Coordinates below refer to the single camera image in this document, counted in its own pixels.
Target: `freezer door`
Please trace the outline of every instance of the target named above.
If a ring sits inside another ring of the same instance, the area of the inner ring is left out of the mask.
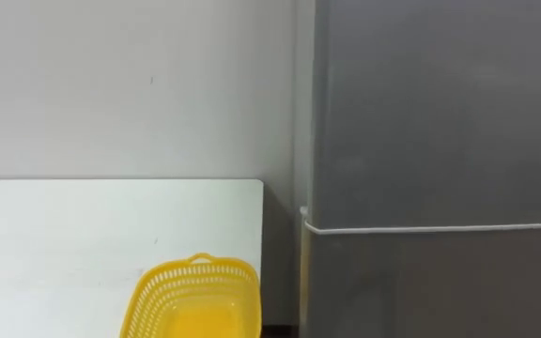
[[[318,228],[541,222],[541,1],[318,0]]]

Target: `table top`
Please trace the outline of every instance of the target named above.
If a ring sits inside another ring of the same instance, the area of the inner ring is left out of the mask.
[[[260,273],[263,185],[0,180],[0,337],[117,336],[148,269],[198,252]]]

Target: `refrigerator door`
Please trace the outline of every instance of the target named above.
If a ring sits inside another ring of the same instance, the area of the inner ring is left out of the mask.
[[[311,224],[541,223],[541,1],[318,0]]]
[[[302,232],[301,338],[541,337],[541,230]]]

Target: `basket handle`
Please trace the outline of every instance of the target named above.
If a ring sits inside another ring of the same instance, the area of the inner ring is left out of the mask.
[[[213,262],[213,261],[216,260],[216,257],[214,257],[213,255],[211,255],[209,253],[196,253],[193,256],[187,258],[186,260],[187,260],[187,262],[189,262],[189,264],[193,264],[198,259],[204,259],[204,260],[207,260],[209,262]]]

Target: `yellow plastic basket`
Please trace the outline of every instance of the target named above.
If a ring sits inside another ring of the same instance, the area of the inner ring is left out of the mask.
[[[260,328],[255,270],[239,259],[199,253],[141,278],[120,338],[258,338]]]

